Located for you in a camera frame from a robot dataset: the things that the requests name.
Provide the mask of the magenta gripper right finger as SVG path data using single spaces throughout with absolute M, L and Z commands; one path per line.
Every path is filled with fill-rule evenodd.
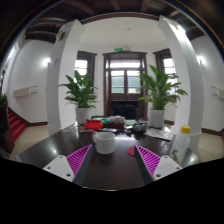
M 168 155 L 159 156 L 139 145 L 134 146 L 134 155 L 145 185 L 182 169 L 182 167 Z

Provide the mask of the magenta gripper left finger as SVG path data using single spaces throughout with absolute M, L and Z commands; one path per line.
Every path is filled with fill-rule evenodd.
M 92 145 L 87 145 L 68 156 L 57 156 L 44 170 L 81 186 L 92 155 Z

